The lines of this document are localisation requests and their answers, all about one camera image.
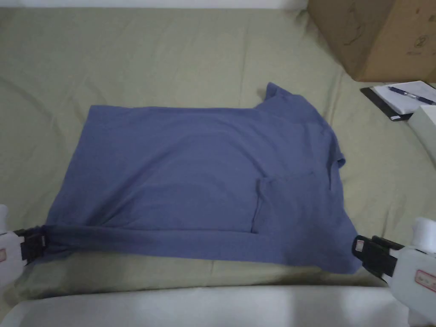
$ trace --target sticker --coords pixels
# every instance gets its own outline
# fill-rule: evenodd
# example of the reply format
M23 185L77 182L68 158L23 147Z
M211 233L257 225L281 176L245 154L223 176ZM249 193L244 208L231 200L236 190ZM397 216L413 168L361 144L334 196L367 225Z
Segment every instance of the sticker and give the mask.
M7 256L6 256L6 249L1 249L0 250L0 262L5 261L6 258L7 258Z
M357 240L357 242L356 242L356 251L362 252L364 244L365 244L365 241L362 241L360 239Z
M430 275L429 273L418 270L415 275L415 282L417 282L419 285L424 286L425 288L428 288L429 290L436 293L436 277L433 275Z

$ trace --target mattress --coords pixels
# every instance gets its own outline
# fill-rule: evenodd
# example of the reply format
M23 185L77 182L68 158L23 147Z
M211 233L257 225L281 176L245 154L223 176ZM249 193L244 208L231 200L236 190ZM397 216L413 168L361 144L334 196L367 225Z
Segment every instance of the mattress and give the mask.
M358 233L407 244L436 218L436 169L406 122L391 122L335 59L305 11L0 10L0 203L12 230L44 223L88 109L242 107L267 82L312 103L347 159L345 209ZM8 303L190 286L378 285L361 269L76 253L29 267Z

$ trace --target red label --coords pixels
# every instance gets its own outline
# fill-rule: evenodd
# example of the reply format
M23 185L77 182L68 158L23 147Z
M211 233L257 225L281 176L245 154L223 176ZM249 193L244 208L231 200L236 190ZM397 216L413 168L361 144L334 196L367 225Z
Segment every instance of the red label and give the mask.
M430 275L429 273L418 270L415 275L415 282L417 282L419 285L424 286L425 288L428 288L429 290L436 293L436 277L433 275Z
M6 249L1 249L0 250L0 262L5 261L6 258L7 258L7 256L6 256Z

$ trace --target clipboard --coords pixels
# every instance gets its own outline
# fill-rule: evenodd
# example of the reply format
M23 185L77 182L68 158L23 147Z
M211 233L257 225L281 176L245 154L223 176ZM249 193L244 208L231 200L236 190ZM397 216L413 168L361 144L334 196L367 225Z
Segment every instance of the clipboard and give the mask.
M405 115L398 114L382 98L380 98L377 93L371 90L371 88L360 89L360 92L370 99L371 102L374 103L393 122L409 120L409 118L413 115L413 113L408 113Z

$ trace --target white box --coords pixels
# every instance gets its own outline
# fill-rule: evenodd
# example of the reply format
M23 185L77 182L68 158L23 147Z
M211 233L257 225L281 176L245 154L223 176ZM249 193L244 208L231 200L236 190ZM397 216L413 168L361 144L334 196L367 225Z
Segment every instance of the white box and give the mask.
M409 125L436 163L436 106L420 106L410 117Z

